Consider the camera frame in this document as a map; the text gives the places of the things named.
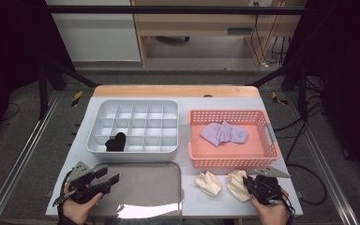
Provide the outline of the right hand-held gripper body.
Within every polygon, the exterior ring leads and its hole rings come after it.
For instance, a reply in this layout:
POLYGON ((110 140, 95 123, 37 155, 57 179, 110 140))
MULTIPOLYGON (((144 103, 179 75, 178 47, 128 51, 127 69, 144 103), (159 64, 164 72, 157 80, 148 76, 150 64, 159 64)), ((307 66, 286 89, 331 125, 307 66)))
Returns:
POLYGON ((255 169, 257 176, 254 178, 254 197, 260 204, 282 204, 283 193, 278 178, 290 178, 290 176, 278 169, 267 166, 255 169))

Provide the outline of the wooden desk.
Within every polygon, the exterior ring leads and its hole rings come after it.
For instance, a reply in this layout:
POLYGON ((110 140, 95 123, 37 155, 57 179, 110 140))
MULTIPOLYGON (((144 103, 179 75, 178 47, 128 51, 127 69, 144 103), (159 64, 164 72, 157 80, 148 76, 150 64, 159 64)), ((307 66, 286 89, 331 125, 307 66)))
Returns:
MULTIPOLYGON (((272 8, 304 7, 308 0, 273 0, 272 8)), ((129 0, 132 6, 249 7, 249 0, 129 0)), ((298 15, 135 14, 141 61, 151 37, 241 37, 256 65, 268 62, 273 38, 290 38, 298 15)))

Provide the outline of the black metal stand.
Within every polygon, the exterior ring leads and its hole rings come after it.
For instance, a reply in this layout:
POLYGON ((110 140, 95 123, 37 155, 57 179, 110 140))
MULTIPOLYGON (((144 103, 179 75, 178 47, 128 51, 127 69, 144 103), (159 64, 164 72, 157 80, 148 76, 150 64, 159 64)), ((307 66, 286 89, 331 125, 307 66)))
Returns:
POLYGON ((71 78, 88 87, 98 87, 99 83, 92 82, 79 74, 75 69, 60 65, 54 60, 47 60, 39 64, 37 69, 38 87, 39 87, 39 117, 41 120, 48 112, 48 92, 47 81, 50 81, 54 90, 64 90, 67 86, 62 74, 67 74, 71 78))
POLYGON ((247 86, 260 87, 265 83, 274 80, 276 77, 284 75, 280 87, 283 91, 291 91, 298 85, 298 112, 303 120, 308 119, 308 104, 306 100, 307 96, 307 70, 304 67, 302 59, 292 59, 285 66, 278 68, 277 70, 269 73, 268 75, 260 78, 256 82, 247 83, 247 86))

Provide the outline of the white cabinet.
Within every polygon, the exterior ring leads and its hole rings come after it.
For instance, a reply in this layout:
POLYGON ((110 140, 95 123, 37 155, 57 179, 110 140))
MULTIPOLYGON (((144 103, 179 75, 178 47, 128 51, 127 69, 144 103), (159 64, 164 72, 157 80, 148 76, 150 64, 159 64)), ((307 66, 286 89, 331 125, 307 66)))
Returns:
POLYGON ((141 61, 131 14, 52 15, 74 62, 141 61))

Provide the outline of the white divided storage box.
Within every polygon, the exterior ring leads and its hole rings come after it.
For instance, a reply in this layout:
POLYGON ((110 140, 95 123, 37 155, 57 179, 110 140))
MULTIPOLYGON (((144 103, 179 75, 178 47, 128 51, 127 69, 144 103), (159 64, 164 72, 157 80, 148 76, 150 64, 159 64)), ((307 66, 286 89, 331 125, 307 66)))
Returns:
POLYGON ((171 161, 178 145, 178 104, 170 99, 107 99, 100 103, 87 148, 100 161, 171 161), (126 134, 121 152, 105 142, 126 134))

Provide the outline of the white wall socket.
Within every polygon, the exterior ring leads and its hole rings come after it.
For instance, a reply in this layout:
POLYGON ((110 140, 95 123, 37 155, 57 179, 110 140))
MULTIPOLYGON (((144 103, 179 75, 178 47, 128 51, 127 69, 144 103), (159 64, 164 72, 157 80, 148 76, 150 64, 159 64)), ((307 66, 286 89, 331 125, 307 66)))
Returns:
POLYGON ((249 0, 250 7, 271 7, 273 0, 249 0))

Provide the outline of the dark curtain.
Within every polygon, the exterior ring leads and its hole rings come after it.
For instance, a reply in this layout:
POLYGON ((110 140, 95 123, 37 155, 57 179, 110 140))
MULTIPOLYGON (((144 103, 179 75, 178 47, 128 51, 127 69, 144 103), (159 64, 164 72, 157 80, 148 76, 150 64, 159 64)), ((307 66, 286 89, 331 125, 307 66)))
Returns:
POLYGON ((360 0, 307 0, 287 53, 282 84, 303 73, 323 81, 322 101, 337 135, 360 163, 360 0))
MULTIPOLYGON (((10 94, 38 80, 37 54, 30 41, 23 38, 24 31, 17 30, 15 16, 8 15, 4 7, 47 6, 46 0, 0 0, 0 121, 8 108, 10 94)), ((26 19, 36 43, 53 60, 66 68, 75 69, 67 48, 50 13, 20 11, 26 19)))

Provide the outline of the pink perforated basket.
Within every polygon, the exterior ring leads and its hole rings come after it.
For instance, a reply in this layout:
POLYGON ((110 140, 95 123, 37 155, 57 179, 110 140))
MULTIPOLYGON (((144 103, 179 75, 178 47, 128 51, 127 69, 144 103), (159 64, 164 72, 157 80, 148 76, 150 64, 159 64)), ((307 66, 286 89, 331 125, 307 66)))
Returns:
POLYGON ((194 168, 265 167, 280 157, 271 123, 262 110, 190 110, 188 155, 194 168), (214 146, 201 133, 210 124, 226 122, 247 131, 245 143, 214 146))

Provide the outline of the aluminium rail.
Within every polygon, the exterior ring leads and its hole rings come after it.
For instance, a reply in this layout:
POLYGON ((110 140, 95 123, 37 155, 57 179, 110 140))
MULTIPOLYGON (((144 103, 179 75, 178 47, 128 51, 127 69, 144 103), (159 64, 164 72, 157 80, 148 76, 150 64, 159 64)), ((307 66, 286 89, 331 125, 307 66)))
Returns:
POLYGON ((292 172, 299 173, 297 184, 306 188, 299 198, 305 214, 323 220, 337 214, 338 221, 327 224, 358 225, 356 215, 341 187, 335 166, 344 161, 336 135, 322 115, 323 104, 317 96, 307 98, 307 120, 300 122, 300 134, 285 157, 292 172))
POLYGON ((38 142, 48 125, 53 112, 57 106, 57 102, 62 96, 62 91, 53 91, 52 96, 48 103, 48 108, 44 115, 40 117, 37 120, 37 123, 29 136, 26 144, 24 145, 20 155, 17 157, 17 160, 15 161, 10 173, 8 174, 3 186, 0 188, 0 216, 5 209, 7 202, 14 190, 14 188, 17 186, 23 171, 31 158, 31 156, 34 153, 34 150, 36 149, 38 142))

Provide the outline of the person's left hand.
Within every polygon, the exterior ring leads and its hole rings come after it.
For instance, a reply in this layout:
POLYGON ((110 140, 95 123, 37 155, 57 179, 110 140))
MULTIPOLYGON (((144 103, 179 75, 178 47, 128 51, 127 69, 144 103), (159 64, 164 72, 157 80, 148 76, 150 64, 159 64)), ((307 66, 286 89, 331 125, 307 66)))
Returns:
POLYGON ((62 204, 62 216, 68 217, 77 223, 86 222, 92 209, 98 205, 102 196, 102 193, 98 193, 86 203, 76 203, 68 199, 62 204))

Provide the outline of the black metal crossbar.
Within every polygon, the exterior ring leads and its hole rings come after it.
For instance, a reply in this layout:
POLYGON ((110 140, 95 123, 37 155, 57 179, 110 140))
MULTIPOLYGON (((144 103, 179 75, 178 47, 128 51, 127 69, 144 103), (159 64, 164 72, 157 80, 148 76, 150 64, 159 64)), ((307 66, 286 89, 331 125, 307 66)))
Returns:
POLYGON ((46 6, 51 13, 302 15, 303 7, 46 6))

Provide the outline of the yellow black tape strip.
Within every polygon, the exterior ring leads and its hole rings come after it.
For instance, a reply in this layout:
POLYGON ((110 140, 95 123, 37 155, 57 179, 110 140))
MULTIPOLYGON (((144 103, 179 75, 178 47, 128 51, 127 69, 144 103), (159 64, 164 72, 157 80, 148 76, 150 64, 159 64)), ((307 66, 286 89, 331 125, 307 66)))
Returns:
POLYGON ((279 99, 276 92, 272 92, 272 101, 281 105, 289 105, 287 100, 279 99))
POLYGON ((75 107, 78 105, 79 101, 80 101, 80 98, 81 96, 83 95, 83 91, 78 91, 75 96, 74 96, 74 99, 72 100, 71 102, 71 107, 75 107))

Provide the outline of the black sock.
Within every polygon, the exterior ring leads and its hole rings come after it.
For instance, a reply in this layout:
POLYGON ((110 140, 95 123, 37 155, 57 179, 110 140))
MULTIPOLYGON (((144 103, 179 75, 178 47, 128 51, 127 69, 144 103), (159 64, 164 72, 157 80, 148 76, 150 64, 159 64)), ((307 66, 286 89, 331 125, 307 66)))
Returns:
POLYGON ((115 138, 113 140, 113 144, 116 148, 124 148, 126 144, 127 136, 123 132, 118 132, 115 135, 115 138))
POLYGON ((105 146, 107 152, 121 152, 122 150, 121 144, 118 141, 112 139, 106 141, 105 146))

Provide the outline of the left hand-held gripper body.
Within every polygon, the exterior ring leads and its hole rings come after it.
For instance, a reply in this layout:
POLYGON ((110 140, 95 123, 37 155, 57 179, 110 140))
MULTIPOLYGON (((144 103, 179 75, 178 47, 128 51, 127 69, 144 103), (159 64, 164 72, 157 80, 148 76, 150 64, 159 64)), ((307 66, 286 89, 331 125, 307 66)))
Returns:
POLYGON ((87 203, 98 193, 108 194, 110 189, 103 187, 104 182, 92 185, 92 182, 95 179, 94 169, 91 169, 89 166, 79 161, 66 175, 64 180, 64 184, 69 184, 68 193, 61 193, 53 202, 52 206, 58 206, 67 199, 71 199, 75 203, 87 203))

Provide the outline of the person's right hand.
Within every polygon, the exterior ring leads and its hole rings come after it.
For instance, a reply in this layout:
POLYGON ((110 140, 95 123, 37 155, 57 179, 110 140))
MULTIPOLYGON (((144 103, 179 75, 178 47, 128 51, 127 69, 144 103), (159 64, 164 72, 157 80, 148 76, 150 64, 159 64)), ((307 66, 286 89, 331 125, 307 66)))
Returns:
POLYGON ((283 203, 263 205, 253 195, 250 196, 250 201, 257 209, 262 225, 286 225, 289 214, 283 203))

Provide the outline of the translucent grey box lid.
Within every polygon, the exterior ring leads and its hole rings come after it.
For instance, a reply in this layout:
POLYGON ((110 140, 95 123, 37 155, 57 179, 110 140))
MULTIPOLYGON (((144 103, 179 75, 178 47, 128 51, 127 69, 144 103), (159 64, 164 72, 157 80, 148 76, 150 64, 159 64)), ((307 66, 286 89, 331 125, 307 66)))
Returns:
POLYGON ((182 216, 181 171, 174 162, 99 163, 96 169, 108 173, 92 182, 99 184, 119 174, 112 186, 92 210, 97 218, 180 218, 182 216))

